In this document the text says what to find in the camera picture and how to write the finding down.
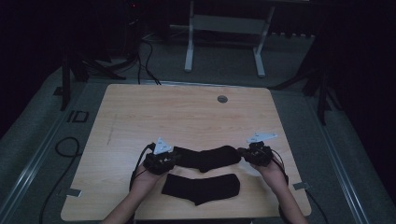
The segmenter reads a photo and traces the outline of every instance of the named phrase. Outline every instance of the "wooden table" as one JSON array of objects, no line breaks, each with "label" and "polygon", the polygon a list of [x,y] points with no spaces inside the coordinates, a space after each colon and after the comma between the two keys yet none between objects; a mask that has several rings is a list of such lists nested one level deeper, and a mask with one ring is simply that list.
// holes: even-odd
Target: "wooden table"
[{"label": "wooden table", "polygon": [[[228,98],[220,103],[218,96]],[[264,141],[276,150],[290,177],[290,190],[307,216],[311,207],[287,137],[267,89],[210,86],[109,85],[98,111],[71,189],[62,219],[101,220],[128,193],[131,173],[142,149],[161,137],[169,145],[201,151],[224,145],[248,147],[254,133],[276,133]],[[259,173],[241,160],[238,164],[201,174],[176,166],[171,174],[206,178],[236,174],[239,195],[195,206],[188,200],[162,195],[165,178],[142,202],[136,219],[190,219],[278,216],[276,196]]]}]

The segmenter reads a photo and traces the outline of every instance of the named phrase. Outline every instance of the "gray carpet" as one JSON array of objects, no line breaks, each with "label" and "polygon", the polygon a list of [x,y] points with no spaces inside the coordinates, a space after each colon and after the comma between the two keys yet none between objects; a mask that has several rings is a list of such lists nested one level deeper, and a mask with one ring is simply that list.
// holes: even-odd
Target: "gray carpet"
[{"label": "gray carpet", "polygon": [[[267,77],[258,78],[256,68],[249,48],[230,46],[209,46],[199,42],[195,46],[194,62],[191,73],[185,73],[184,60],[186,45],[180,39],[174,42],[153,42],[153,36],[148,37],[154,51],[150,57],[148,68],[163,84],[167,81],[201,83],[213,85],[233,85],[247,87],[268,87],[278,84],[296,73],[312,39],[283,36],[271,36],[265,43],[262,53]],[[149,46],[142,45],[142,59],[149,55]],[[136,83],[137,66],[121,72],[126,81],[120,83]],[[142,82],[152,84],[145,72],[142,72]],[[45,160],[35,174],[35,178],[11,214],[9,223],[37,223],[40,210],[47,195],[67,167],[70,159],[60,157],[54,148],[56,143],[68,136],[74,136],[80,142],[82,152],[95,114],[102,100],[109,80],[105,77],[92,76],[89,83],[73,82],[73,102],[68,110],[60,112],[61,98],[52,93],[60,86],[60,71],[54,73],[43,84],[40,92],[28,105],[25,112],[17,120],[11,130],[2,138],[0,144],[0,180],[2,182],[0,200],[3,204],[13,190],[26,163],[37,150],[46,148]],[[284,126],[290,147],[296,160],[303,181],[312,186],[309,191],[321,205],[330,223],[355,223],[345,197],[345,190],[334,171],[328,153],[328,143],[322,134],[317,118],[313,114],[317,100],[300,94],[304,82],[286,88],[284,91],[273,91],[276,108]],[[89,112],[86,123],[67,122],[71,110]],[[327,126],[325,131],[334,143],[341,162],[346,167],[348,176],[355,187],[361,206],[366,212],[370,223],[395,223],[396,209],[383,189],[375,171],[367,158],[359,137],[355,134],[347,117],[342,111],[332,106],[326,111]],[[53,124],[56,132],[48,133]],[[76,145],[72,141],[63,144],[65,152],[74,153]],[[62,181],[59,188],[49,198],[44,213],[44,223],[64,223],[60,212],[64,196],[58,195],[62,189],[67,189],[78,166],[78,160]],[[324,223],[315,204],[311,202],[312,214],[308,217],[310,223]],[[254,223],[282,223],[279,217],[259,218]]]}]

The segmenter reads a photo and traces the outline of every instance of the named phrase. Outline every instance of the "white table leg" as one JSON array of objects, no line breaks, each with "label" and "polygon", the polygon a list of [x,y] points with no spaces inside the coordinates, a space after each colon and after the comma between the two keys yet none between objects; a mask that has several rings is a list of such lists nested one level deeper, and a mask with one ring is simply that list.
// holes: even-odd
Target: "white table leg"
[{"label": "white table leg", "polygon": [[268,29],[270,28],[271,19],[273,18],[275,7],[271,7],[268,12],[267,20],[262,27],[262,35],[260,43],[257,47],[253,48],[254,60],[256,62],[257,76],[265,77],[264,66],[262,65],[262,46],[264,45],[265,37],[267,37]]},{"label": "white table leg", "polygon": [[187,46],[186,64],[184,65],[184,71],[190,72],[192,69],[192,56],[194,53],[194,44],[192,42],[194,27],[194,1],[190,1],[190,25],[189,25],[189,45]]}]

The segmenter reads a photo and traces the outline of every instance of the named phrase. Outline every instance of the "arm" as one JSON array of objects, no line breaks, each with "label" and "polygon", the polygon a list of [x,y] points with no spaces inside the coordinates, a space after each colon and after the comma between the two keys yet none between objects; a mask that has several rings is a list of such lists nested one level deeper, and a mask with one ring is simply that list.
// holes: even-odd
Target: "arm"
[{"label": "arm", "polygon": [[139,165],[136,171],[136,178],[128,195],[111,211],[111,213],[103,220],[103,224],[125,223],[134,214],[139,204],[143,202],[145,197],[154,188],[157,181],[163,175],[154,175],[143,165]]},{"label": "arm", "polygon": [[300,210],[299,205],[291,194],[280,168],[273,161],[271,161],[267,167],[257,166],[254,164],[250,165],[260,172],[264,181],[271,188],[279,201],[279,205],[282,208],[285,217],[295,224],[308,223]]}]

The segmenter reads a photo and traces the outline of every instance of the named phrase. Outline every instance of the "wire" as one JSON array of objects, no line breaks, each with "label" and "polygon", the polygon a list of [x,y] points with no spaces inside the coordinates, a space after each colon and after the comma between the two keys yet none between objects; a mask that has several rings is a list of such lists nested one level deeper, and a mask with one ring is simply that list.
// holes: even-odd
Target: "wire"
[{"label": "wire", "polygon": [[145,43],[145,44],[147,44],[147,45],[150,47],[150,52],[149,52],[149,54],[148,54],[148,58],[146,59],[145,65],[142,64],[142,59],[141,59],[141,57],[140,57],[140,54],[139,54],[139,53],[137,54],[137,61],[139,62],[139,67],[138,67],[138,71],[137,71],[137,83],[140,85],[140,74],[141,74],[141,70],[142,70],[142,68],[143,68],[143,69],[146,70],[148,76],[151,77],[151,79],[153,79],[157,85],[162,85],[162,84],[161,84],[161,81],[160,81],[158,78],[156,78],[156,77],[149,71],[149,59],[150,59],[150,57],[151,57],[151,54],[152,54],[152,51],[153,51],[153,47],[152,47],[152,45],[151,45],[148,41],[146,41],[146,40],[143,40],[143,39],[142,39],[142,43]]},{"label": "wire", "polygon": [[[73,155],[67,155],[67,154],[63,154],[60,150],[59,150],[59,145],[66,141],[66,140],[73,140],[76,142],[76,152]],[[56,153],[58,153],[58,155],[62,156],[62,157],[66,157],[66,158],[72,158],[72,160],[69,162],[69,165],[67,166],[67,168],[64,170],[64,172],[62,173],[61,177],[59,177],[59,179],[56,181],[55,185],[52,187],[52,190],[49,192],[49,195],[47,196],[46,200],[44,201],[42,207],[41,207],[41,211],[40,211],[40,216],[39,216],[39,223],[43,223],[43,217],[44,217],[44,211],[46,209],[47,203],[50,200],[50,196],[53,194],[53,192],[56,190],[56,188],[58,187],[58,185],[61,183],[61,181],[64,179],[64,176],[67,174],[67,172],[70,170],[70,167],[73,165],[74,161],[76,160],[77,157],[81,156],[82,153],[79,153],[79,141],[77,140],[77,138],[75,137],[66,137],[64,139],[62,139],[61,141],[59,141],[56,146],[55,146],[55,150]]]},{"label": "wire", "polygon": [[[277,153],[277,152],[274,151],[273,149],[271,149],[271,150],[272,150],[273,152],[275,152],[276,155],[280,158],[281,164],[279,164],[279,162],[276,161],[275,159],[272,159],[272,161],[280,168],[280,170],[282,171],[283,175],[284,175],[285,178],[286,178],[286,181],[287,181],[288,184],[289,184],[289,178],[288,178],[288,176],[287,176],[286,173],[285,173],[285,164],[283,163],[282,157],[280,157],[279,153]],[[324,213],[323,209],[320,207],[320,205],[318,204],[318,202],[314,199],[314,196],[312,196],[312,194],[311,194],[307,189],[305,189],[305,192],[306,192],[306,194],[312,199],[312,201],[315,203],[315,205],[318,207],[320,213],[323,215],[324,221],[325,221],[327,224],[329,224],[329,220],[327,219],[326,214]]]},{"label": "wire", "polygon": [[305,190],[306,194],[312,199],[312,201],[317,205],[320,213],[323,215],[324,221],[329,224],[329,220],[326,217],[326,214],[324,213],[324,211],[322,210],[322,208],[320,207],[320,205],[318,204],[318,202],[314,199],[314,197],[312,196],[312,194],[306,189]]},{"label": "wire", "polygon": [[137,163],[136,163],[136,167],[134,168],[134,171],[132,172],[131,182],[129,183],[129,189],[131,189],[132,184],[134,183],[134,180],[135,180],[139,175],[141,175],[141,174],[143,174],[144,172],[147,171],[147,169],[146,169],[146,170],[143,171],[142,173],[140,173],[140,174],[138,174],[138,175],[136,174],[137,167],[139,166],[140,162],[142,161],[143,155],[146,153],[146,151],[147,151],[149,148],[152,149],[153,146],[154,146],[154,143],[151,143],[150,145],[147,145],[147,146],[143,149],[142,153],[140,153],[139,159],[137,160]]}]

